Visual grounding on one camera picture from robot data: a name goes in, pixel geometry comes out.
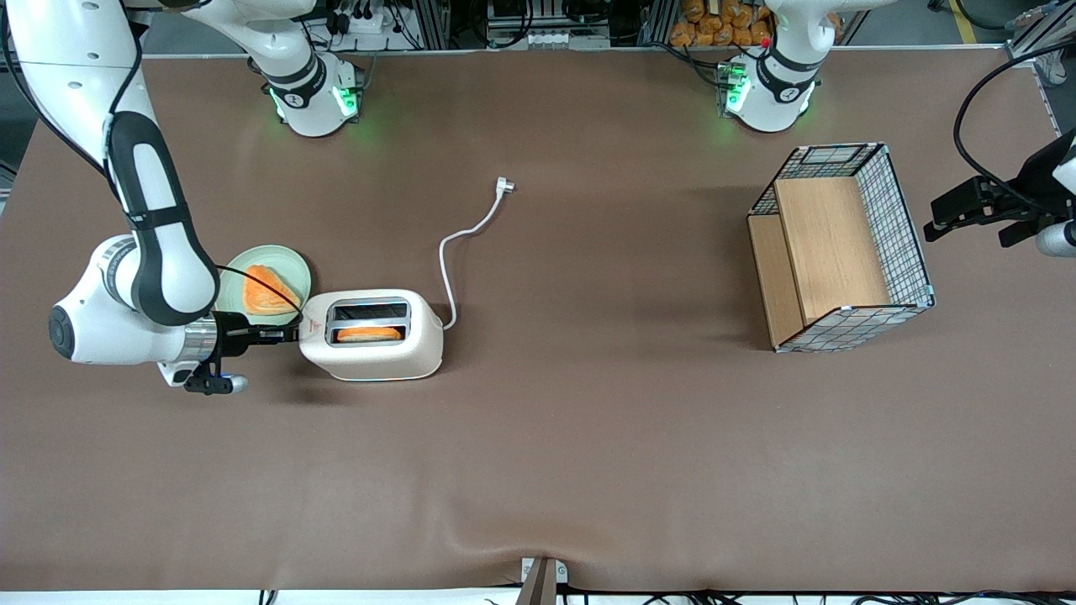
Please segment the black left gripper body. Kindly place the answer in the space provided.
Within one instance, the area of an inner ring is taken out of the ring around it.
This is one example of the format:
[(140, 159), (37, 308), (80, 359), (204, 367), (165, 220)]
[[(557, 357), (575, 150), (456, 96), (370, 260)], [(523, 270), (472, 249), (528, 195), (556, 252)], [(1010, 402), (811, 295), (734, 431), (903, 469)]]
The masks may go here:
[(1003, 248), (1029, 239), (1037, 248), (1075, 247), (1073, 129), (1027, 158), (1018, 175), (990, 183), (988, 217), (1010, 222), (999, 231)]

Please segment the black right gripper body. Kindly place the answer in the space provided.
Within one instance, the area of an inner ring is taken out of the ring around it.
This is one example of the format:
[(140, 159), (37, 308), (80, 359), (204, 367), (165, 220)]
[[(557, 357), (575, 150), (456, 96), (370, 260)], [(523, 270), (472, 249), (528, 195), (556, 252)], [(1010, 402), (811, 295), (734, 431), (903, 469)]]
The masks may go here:
[(201, 360), (239, 357), (254, 344), (255, 334), (244, 313), (212, 311), (200, 318), (200, 327), (210, 333), (212, 347), (203, 347)]

